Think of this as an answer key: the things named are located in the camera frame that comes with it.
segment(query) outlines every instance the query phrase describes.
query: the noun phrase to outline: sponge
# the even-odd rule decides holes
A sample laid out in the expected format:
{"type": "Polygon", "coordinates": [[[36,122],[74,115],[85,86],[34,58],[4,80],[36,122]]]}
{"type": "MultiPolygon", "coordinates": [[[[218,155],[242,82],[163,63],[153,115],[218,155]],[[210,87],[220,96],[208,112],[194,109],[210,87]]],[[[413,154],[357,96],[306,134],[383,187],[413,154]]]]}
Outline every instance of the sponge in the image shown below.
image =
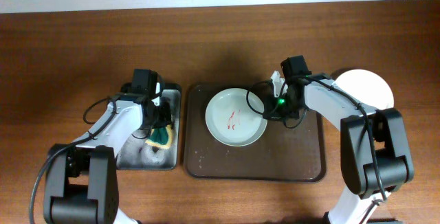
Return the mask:
{"type": "Polygon", "coordinates": [[[151,130],[150,137],[145,141],[146,144],[161,149],[169,149],[171,142],[173,142],[171,124],[162,128],[154,128],[151,130]]]}

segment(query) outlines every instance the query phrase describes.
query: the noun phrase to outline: wooden table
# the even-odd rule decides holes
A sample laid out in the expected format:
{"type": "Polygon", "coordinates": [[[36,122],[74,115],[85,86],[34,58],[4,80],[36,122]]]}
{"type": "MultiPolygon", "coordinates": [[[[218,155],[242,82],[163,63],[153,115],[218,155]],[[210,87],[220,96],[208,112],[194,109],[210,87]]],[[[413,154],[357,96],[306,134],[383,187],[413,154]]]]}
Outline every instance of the wooden table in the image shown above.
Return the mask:
{"type": "MultiPolygon", "coordinates": [[[[0,223],[27,223],[47,150],[83,134],[83,111],[117,92],[134,68],[178,82],[185,107],[198,82],[250,84],[298,54],[316,73],[362,68],[388,82],[406,124],[415,178],[375,217],[437,223],[440,0],[0,15],[0,223]]],[[[181,115],[183,148],[185,108],[181,115]]],[[[327,121],[324,132],[328,169],[319,183],[197,180],[184,172],[180,149],[172,171],[118,172],[120,207],[143,223],[321,218],[344,187],[339,132],[327,121]]],[[[42,223],[39,189],[35,211],[42,223]]]]}

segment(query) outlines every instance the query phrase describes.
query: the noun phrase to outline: brown tray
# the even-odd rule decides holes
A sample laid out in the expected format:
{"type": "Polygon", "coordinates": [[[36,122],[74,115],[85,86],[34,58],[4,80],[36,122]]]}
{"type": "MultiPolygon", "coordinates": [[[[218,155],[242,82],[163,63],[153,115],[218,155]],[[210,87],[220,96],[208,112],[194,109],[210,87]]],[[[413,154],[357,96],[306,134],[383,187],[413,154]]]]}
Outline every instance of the brown tray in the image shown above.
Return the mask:
{"type": "Polygon", "coordinates": [[[317,182],[326,173],[322,118],[309,111],[302,124],[289,130],[267,123],[254,143],[232,147],[217,141],[205,123],[205,110],[225,85],[198,85],[188,96],[184,166],[192,177],[317,182]]]}

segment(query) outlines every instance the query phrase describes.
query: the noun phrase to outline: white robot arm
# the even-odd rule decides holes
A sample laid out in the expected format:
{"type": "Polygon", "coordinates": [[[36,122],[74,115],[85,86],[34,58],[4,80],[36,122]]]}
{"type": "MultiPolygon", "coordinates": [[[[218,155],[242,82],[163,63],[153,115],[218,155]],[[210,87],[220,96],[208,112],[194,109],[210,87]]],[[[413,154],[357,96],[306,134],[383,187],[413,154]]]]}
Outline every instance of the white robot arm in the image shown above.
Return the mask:
{"type": "Polygon", "coordinates": [[[345,93],[330,77],[312,76],[303,56],[288,58],[281,67],[285,79],[277,71],[272,74],[277,91],[272,102],[283,98],[285,103],[276,105],[278,117],[292,113],[298,117],[299,109],[312,109],[341,132],[341,171],[346,186],[336,206],[325,214],[324,223],[366,223],[380,202],[414,177],[399,111],[378,110],[345,93]],[[385,148],[375,150],[373,139],[384,142],[385,148]]]}
{"type": "MultiPolygon", "coordinates": [[[[140,223],[129,218],[118,207],[116,156],[134,131],[156,128],[157,125],[171,122],[169,103],[160,102],[163,88],[164,84],[157,73],[135,69],[133,81],[123,86],[120,93],[109,98],[107,110],[84,135],[71,144],[56,144],[51,148],[43,208],[46,222],[140,223]],[[69,183],[70,177],[81,174],[89,175],[88,186],[69,183]]],[[[34,194],[30,207],[31,223],[33,201],[34,194]]]]}

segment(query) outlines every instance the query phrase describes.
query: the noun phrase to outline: black cable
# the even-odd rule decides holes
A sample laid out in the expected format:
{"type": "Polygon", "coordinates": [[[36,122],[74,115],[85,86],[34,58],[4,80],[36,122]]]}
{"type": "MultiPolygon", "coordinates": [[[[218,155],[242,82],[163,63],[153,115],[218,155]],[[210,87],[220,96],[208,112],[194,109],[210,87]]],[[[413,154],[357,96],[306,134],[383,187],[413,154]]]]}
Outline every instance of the black cable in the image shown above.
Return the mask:
{"type": "Polygon", "coordinates": [[[288,126],[287,126],[287,123],[286,123],[287,118],[285,118],[285,119],[283,120],[284,127],[289,128],[289,129],[294,129],[294,128],[300,126],[300,124],[303,122],[303,120],[304,120],[306,114],[307,114],[307,109],[304,109],[304,111],[302,112],[302,115],[301,115],[300,120],[299,120],[295,125],[293,125],[293,126],[291,126],[291,127],[288,127],[288,126]]]}
{"type": "Polygon", "coordinates": [[[137,137],[134,134],[131,134],[132,137],[136,138],[136,139],[146,139],[151,135],[151,129],[150,128],[143,128],[143,129],[138,129],[139,131],[146,131],[148,130],[148,132],[146,133],[146,135],[144,137],[137,137]]]}
{"type": "Polygon", "coordinates": [[[108,99],[108,98],[101,99],[101,100],[95,102],[93,105],[91,105],[89,108],[87,108],[87,109],[85,110],[84,114],[82,115],[82,120],[84,120],[84,123],[86,123],[86,124],[95,124],[95,123],[96,123],[96,122],[89,122],[89,120],[87,120],[87,114],[88,114],[89,111],[92,110],[97,104],[100,104],[100,103],[104,102],[105,100],[108,101],[109,99],[108,99]]]}
{"type": "MultiPolygon", "coordinates": [[[[249,108],[250,108],[251,110],[253,110],[253,112],[255,112],[255,113],[257,113],[257,114],[260,114],[260,115],[266,115],[266,114],[267,114],[267,115],[271,115],[271,114],[273,114],[273,113],[276,111],[276,109],[277,109],[278,106],[279,106],[279,100],[281,99],[281,96],[282,96],[282,93],[283,93],[284,87],[285,87],[285,85],[286,85],[286,82],[284,82],[283,85],[281,86],[281,91],[280,91],[280,94],[278,95],[278,98],[276,99],[276,105],[275,105],[275,107],[274,107],[271,111],[269,111],[269,112],[260,112],[260,111],[257,111],[256,109],[254,109],[254,107],[252,107],[252,106],[250,105],[250,102],[249,102],[249,93],[251,92],[251,90],[252,90],[255,86],[257,86],[257,85],[259,85],[259,84],[263,84],[263,83],[270,85],[270,84],[272,83],[272,80],[264,80],[264,81],[260,81],[260,82],[257,82],[257,83],[255,83],[255,84],[253,84],[253,85],[247,90],[247,93],[246,93],[246,102],[247,102],[247,105],[249,106],[249,108]]],[[[280,121],[281,119],[280,119],[280,118],[269,117],[269,118],[267,118],[267,120],[271,120],[271,121],[280,121]]]]}
{"type": "Polygon", "coordinates": [[[371,201],[371,204],[368,207],[368,210],[366,211],[366,214],[364,215],[364,217],[362,217],[362,220],[360,221],[360,223],[363,223],[364,221],[366,221],[366,219],[369,217],[371,211],[373,211],[374,206],[377,205],[379,206],[380,203],[382,203],[383,201],[380,199],[376,199],[371,201]]]}
{"type": "Polygon", "coordinates": [[[87,110],[90,111],[91,108],[93,108],[94,106],[96,106],[97,104],[99,104],[99,103],[101,103],[101,102],[103,102],[105,100],[110,100],[113,103],[113,111],[111,112],[111,115],[109,116],[109,118],[107,118],[107,120],[105,120],[104,124],[102,124],[102,126],[96,132],[94,132],[92,134],[89,134],[89,137],[86,137],[84,139],[72,142],[72,143],[68,144],[67,146],[65,146],[64,148],[56,151],[52,156],[50,156],[50,157],[48,157],[46,159],[45,163],[43,164],[43,166],[41,167],[40,171],[38,172],[38,176],[36,177],[34,188],[32,189],[32,194],[31,194],[31,197],[30,197],[29,221],[30,221],[31,224],[35,224],[35,221],[34,221],[34,204],[35,204],[36,191],[38,189],[38,186],[40,184],[41,179],[43,178],[44,172],[49,168],[49,166],[53,162],[53,160],[55,158],[57,158],[61,153],[64,153],[66,150],[69,150],[70,148],[73,148],[76,145],[88,142],[91,139],[93,139],[96,135],[101,133],[105,129],[105,127],[107,125],[109,125],[110,121],[115,116],[116,109],[117,109],[116,101],[114,99],[110,98],[110,97],[107,97],[107,98],[105,98],[103,100],[97,101],[95,104],[91,105],[91,107],[89,107],[87,110]]]}
{"type": "Polygon", "coordinates": [[[309,81],[317,82],[318,84],[320,84],[320,85],[322,85],[322,86],[324,86],[324,87],[326,87],[336,93],[339,93],[340,95],[347,98],[351,103],[353,103],[357,109],[359,109],[359,111],[361,112],[361,114],[365,120],[365,127],[366,127],[366,132],[368,133],[368,138],[369,138],[369,142],[370,142],[371,157],[373,159],[373,168],[374,168],[374,172],[376,175],[377,186],[379,187],[380,194],[382,195],[382,198],[384,199],[383,202],[385,202],[387,200],[387,197],[385,195],[384,186],[382,184],[382,180],[381,180],[380,173],[379,173],[379,166],[377,164],[376,149],[374,147],[374,139],[373,139],[373,131],[371,130],[370,121],[369,121],[368,116],[364,110],[364,107],[362,107],[362,105],[360,103],[358,103],[356,100],[354,100],[349,94],[347,94],[339,89],[336,89],[333,86],[325,84],[324,82],[322,82],[320,80],[316,80],[316,79],[309,77],[309,76],[301,76],[300,78],[304,78],[309,81]]]}

